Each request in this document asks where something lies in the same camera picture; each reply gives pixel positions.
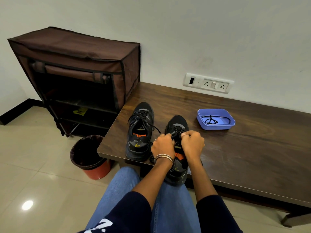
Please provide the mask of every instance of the shoe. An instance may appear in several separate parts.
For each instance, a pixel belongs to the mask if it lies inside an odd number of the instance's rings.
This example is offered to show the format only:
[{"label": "shoe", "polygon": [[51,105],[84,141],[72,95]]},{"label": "shoe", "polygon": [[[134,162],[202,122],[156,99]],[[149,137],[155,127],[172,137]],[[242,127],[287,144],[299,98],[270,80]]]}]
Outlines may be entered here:
[{"label": "shoe", "polygon": [[188,124],[180,115],[175,115],[165,129],[165,134],[171,133],[172,140],[175,140],[174,168],[165,177],[165,181],[173,186],[182,185],[187,179],[188,162],[181,146],[181,133],[186,131],[189,131]]},{"label": "shoe", "polygon": [[154,125],[153,109],[147,102],[136,106],[128,119],[130,123],[127,133],[125,154],[130,160],[145,161],[150,157],[152,131],[157,129]]}]

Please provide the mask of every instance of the wooden tabletop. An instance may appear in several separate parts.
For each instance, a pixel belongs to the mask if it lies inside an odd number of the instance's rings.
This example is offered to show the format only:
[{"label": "wooden tabletop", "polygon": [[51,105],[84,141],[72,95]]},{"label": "wooden tabletop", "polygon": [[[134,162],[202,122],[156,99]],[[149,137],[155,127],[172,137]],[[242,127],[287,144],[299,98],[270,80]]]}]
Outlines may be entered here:
[{"label": "wooden tabletop", "polygon": [[[100,156],[126,159],[127,121],[142,101],[152,106],[161,132],[179,114],[201,133],[201,160],[213,184],[311,207],[311,114],[140,82],[100,144]],[[196,115],[208,108],[226,109],[235,126],[203,130]]]}]

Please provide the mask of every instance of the tiled floor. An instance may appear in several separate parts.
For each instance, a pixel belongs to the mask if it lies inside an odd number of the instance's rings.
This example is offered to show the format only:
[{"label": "tiled floor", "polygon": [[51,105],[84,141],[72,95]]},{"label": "tiled floor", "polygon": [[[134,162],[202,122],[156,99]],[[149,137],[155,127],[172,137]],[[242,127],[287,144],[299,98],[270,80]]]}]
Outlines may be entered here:
[{"label": "tiled floor", "polygon": [[[62,137],[44,108],[32,107],[0,125],[0,232],[77,232],[83,230],[107,185],[118,171],[89,179],[69,159],[79,137]],[[194,192],[190,194],[195,202]],[[21,206],[33,201],[29,210]],[[285,213],[224,198],[244,232],[311,232],[311,224],[280,225]]]}]

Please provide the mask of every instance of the plastic container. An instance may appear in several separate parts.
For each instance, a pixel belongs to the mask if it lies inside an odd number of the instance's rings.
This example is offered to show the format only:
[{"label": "plastic container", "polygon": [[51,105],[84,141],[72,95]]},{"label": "plastic container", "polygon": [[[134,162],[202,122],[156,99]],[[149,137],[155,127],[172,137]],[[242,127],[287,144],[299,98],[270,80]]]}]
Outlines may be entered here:
[{"label": "plastic container", "polygon": [[111,161],[100,157],[97,153],[102,140],[103,137],[99,135],[84,137],[70,151],[72,163],[93,180],[105,177],[111,170]]},{"label": "plastic container", "polygon": [[[209,116],[209,115],[212,115],[212,118],[215,119],[218,123],[217,124],[205,123],[205,120],[208,118],[202,118],[202,116]],[[230,119],[230,123],[228,123],[229,120],[227,118],[218,118],[213,116],[227,117]],[[196,118],[204,130],[227,130],[235,125],[235,120],[228,113],[228,111],[224,109],[199,109],[197,111]]]}]

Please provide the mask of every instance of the dark blue sleeve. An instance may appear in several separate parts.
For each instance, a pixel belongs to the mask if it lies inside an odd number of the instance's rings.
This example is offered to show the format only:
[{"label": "dark blue sleeve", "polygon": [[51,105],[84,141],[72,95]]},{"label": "dark blue sleeve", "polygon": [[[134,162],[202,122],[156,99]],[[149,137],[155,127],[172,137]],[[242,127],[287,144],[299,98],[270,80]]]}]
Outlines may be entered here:
[{"label": "dark blue sleeve", "polygon": [[151,208],[146,198],[138,192],[127,193],[111,212],[94,228],[84,233],[150,232]]},{"label": "dark blue sleeve", "polygon": [[202,233],[243,233],[219,195],[204,197],[196,210]]}]

